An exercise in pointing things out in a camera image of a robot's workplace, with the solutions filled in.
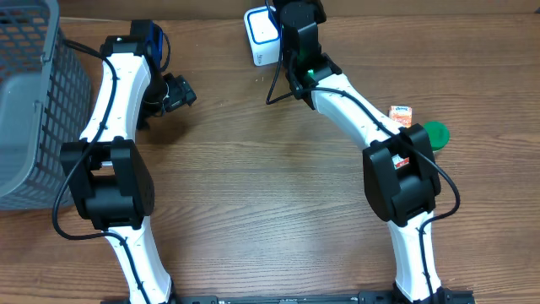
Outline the red snack bar packet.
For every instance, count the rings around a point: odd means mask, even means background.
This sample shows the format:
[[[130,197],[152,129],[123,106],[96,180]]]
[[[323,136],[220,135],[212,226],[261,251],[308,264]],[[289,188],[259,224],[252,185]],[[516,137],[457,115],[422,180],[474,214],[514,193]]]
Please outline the red snack bar packet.
[[[408,157],[403,158],[400,155],[393,155],[391,159],[396,170],[409,164]]]

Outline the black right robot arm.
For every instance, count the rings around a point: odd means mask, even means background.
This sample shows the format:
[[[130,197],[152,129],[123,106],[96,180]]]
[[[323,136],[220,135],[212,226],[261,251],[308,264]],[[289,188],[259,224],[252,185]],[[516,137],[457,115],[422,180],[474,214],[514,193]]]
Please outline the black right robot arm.
[[[321,51],[315,21],[282,21],[281,58],[290,94],[338,125],[362,152],[364,194],[386,222],[396,259],[392,296],[401,303],[440,303],[431,228],[446,173],[435,163],[428,132],[405,127],[371,105]]]

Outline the orange small carton box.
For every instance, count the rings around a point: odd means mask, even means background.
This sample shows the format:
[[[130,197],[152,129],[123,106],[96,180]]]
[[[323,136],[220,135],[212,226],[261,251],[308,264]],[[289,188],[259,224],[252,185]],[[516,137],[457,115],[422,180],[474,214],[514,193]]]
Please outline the orange small carton box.
[[[399,122],[405,128],[410,128],[413,122],[413,108],[409,106],[390,106],[388,116]]]

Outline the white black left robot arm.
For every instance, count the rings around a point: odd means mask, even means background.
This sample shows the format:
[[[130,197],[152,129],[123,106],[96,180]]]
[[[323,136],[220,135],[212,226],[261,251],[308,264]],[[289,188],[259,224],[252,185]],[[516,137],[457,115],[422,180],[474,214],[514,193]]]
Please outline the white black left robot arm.
[[[76,41],[65,46],[103,62],[102,83],[93,114],[76,142],[61,147],[66,180],[79,216],[105,238],[126,278],[128,303],[177,303],[151,228],[155,189],[135,143],[147,117],[191,105],[197,98],[182,76],[165,73],[161,43],[136,35],[110,36],[96,51]]]

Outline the green lid white jar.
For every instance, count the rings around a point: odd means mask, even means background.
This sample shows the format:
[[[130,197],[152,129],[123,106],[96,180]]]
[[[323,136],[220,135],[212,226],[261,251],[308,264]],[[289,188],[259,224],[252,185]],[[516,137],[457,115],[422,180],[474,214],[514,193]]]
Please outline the green lid white jar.
[[[429,135],[431,149],[434,152],[444,149],[449,143],[451,134],[442,122],[426,122],[424,129]]]

